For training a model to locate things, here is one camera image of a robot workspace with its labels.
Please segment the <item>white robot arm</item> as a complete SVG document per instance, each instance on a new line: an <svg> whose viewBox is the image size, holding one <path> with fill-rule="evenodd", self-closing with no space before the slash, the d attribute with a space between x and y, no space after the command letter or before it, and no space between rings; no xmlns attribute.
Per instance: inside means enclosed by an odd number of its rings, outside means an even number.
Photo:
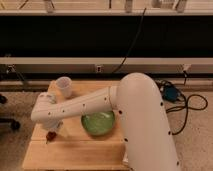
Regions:
<svg viewBox="0 0 213 171"><path fill-rule="evenodd" d="M51 130L65 118L117 111L129 166L133 171L181 171L163 99L157 84L143 73L65 102L40 94L31 120Z"/></svg>

